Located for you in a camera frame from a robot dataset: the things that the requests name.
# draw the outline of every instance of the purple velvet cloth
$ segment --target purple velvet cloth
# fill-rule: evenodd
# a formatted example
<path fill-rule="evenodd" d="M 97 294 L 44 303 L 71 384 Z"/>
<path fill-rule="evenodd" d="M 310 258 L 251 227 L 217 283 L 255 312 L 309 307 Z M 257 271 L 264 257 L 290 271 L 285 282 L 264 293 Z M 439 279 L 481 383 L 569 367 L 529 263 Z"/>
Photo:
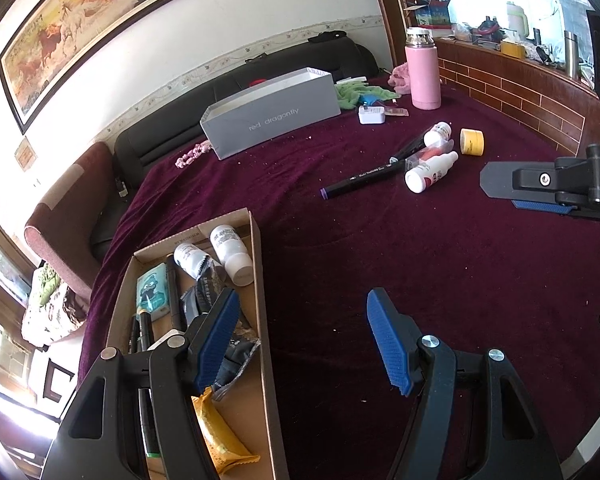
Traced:
<path fill-rule="evenodd" d="M 517 210 L 484 195 L 478 175 L 487 161 L 557 156 L 526 127 L 449 88 L 439 110 L 416 110 L 408 97 L 399 103 L 410 117 L 363 126 L 348 112 L 224 161 L 210 153 L 180 170 L 174 155 L 156 166 L 94 284 L 80 377 L 104 346 L 132 253 L 248 207 L 262 232 L 292 479 L 388 473 L 410 401 L 390 386 L 366 321 L 366 295 L 375 286 L 452 348 L 501 348 L 560 457 L 568 456 L 600 414 L 600 223 Z M 420 195 L 397 175 L 333 200 L 320 197 L 321 187 L 385 163 L 437 121 L 452 124 L 456 148 L 462 127 L 484 131 L 484 156 L 461 155 Z M 463 435 L 456 433 L 451 462 Z"/>

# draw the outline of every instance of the open cardboard tray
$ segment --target open cardboard tray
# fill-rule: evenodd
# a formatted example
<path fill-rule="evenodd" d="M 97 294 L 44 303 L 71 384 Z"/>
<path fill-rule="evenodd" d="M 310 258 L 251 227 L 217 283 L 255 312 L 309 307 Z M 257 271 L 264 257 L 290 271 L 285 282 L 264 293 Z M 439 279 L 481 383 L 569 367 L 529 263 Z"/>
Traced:
<path fill-rule="evenodd" d="M 221 402 L 216 402 L 218 412 L 224 417 L 236 436 L 260 461 L 234 467 L 222 475 L 235 480 L 288 480 L 285 451 L 280 431 L 280 419 L 273 383 L 267 314 L 264 303 L 262 281 L 262 258 L 260 254 L 260 231 L 247 209 L 233 211 L 214 218 L 181 233 L 165 238 L 134 253 L 120 286 L 113 311 L 107 346 L 128 352 L 131 319 L 136 311 L 136 281 L 147 270 L 165 261 L 169 254 L 183 242 L 195 244 L 216 257 L 209 241 L 211 231 L 219 225 L 228 224 L 235 228 L 253 259 L 254 282 L 247 286 L 235 286 L 227 279 L 240 296 L 240 306 L 251 326 L 261 339 L 260 349 L 254 354 L 243 375 L 229 389 Z M 178 287 L 182 294 L 194 285 L 192 277 L 178 268 Z M 171 330 L 171 316 L 164 316 L 153 323 L 154 336 L 158 340 Z M 153 479 L 164 478 L 160 459 L 147 460 Z"/>

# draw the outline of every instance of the white pill bottle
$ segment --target white pill bottle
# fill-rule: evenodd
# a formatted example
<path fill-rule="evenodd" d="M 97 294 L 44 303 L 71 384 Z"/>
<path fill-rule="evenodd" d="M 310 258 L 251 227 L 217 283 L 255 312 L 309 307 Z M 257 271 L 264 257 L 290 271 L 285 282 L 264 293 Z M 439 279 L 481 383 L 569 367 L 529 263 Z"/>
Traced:
<path fill-rule="evenodd" d="M 197 248 L 194 244 L 186 242 L 177 246 L 176 250 L 173 251 L 173 259 L 175 262 L 196 281 L 200 279 L 202 264 L 207 257 L 211 258 L 211 256 L 202 249 Z M 218 276 L 220 276 L 221 280 L 224 280 L 226 277 L 224 268 L 215 260 L 213 260 L 213 263 L 216 266 Z"/>
<path fill-rule="evenodd" d="M 456 160 L 458 160 L 456 152 L 432 156 L 429 160 L 421 162 L 416 168 L 407 171 L 404 181 L 414 193 L 422 193 L 427 187 L 444 177 Z"/>
<path fill-rule="evenodd" d="M 424 134 L 422 140 L 424 140 L 425 146 L 435 146 L 442 144 L 446 140 L 451 138 L 451 126 L 448 123 L 437 123 Z"/>
<path fill-rule="evenodd" d="M 219 225 L 209 235 L 224 270 L 237 286 L 253 283 L 253 262 L 240 237 L 230 225 Z"/>

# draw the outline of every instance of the black marker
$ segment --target black marker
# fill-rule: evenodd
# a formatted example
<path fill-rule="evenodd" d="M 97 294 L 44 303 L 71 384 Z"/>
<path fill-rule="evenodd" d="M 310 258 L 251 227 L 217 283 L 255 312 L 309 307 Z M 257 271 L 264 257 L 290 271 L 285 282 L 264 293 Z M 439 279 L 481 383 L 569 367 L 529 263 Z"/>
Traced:
<path fill-rule="evenodd" d="M 171 309 L 171 326 L 180 332 L 187 331 L 182 309 L 180 308 L 180 295 L 178 294 L 178 271 L 173 254 L 167 257 L 167 283 L 169 284 L 169 307 Z"/>
<path fill-rule="evenodd" d="M 136 316 L 131 319 L 131 338 L 129 339 L 129 353 L 135 354 L 138 348 L 138 338 L 140 337 L 140 322 Z"/>
<path fill-rule="evenodd" d="M 418 153 L 421 149 L 426 147 L 424 143 L 424 135 L 429 132 L 433 126 L 430 126 L 426 130 L 424 130 L 419 136 L 413 139 L 409 144 L 407 144 L 403 149 L 401 149 L 395 155 L 389 157 L 389 162 L 397 162 L 398 160 L 404 160 L 405 158 L 409 158 L 414 153 Z"/>
<path fill-rule="evenodd" d="M 398 160 L 396 162 L 365 171 L 365 173 L 354 175 L 350 178 L 340 181 L 337 184 L 323 187 L 320 190 L 320 194 L 322 195 L 323 199 L 327 200 L 329 198 L 334 198 L 336 196 L 348 193 L 349 191 L 359 189 L 367 184 L 384 180 L 396 173 L 402 172 L 404 172 L 404 160 Z"/>
<path fill-rule="evenodd" d="M 151 325 L 151 314 L 142 309 L 138 311 L 140 325 L 140 351 L 146 350 L 154 344 L 154 331 Z M 138 402 L 140 407 L 140 426 L 142 428 L 142 439 L 144 440 L 144 452 L 150 458 L 160 457 L 160 446 L 158 434 L 155 431 L 154 406 L 151 402 L 151 393 L 148 389 L 138 390 Z"/>

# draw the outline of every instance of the snack wrapper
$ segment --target snack wrapper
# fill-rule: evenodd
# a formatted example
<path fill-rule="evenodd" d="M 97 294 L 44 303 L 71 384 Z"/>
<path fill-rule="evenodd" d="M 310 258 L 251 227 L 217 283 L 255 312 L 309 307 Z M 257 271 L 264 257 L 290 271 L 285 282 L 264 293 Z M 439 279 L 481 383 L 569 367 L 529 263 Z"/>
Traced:
<path fill-rule="evenodd" d="M 216 472 L 222 474 L 239 464 L 260 460 L 259 455 L 251 454 L 244 447 L 222 415 L 218 413 L 211 399 L 212 393 L 211 387 L 208 387 L 200 397 L 191 397 L 191 400 Z"/>

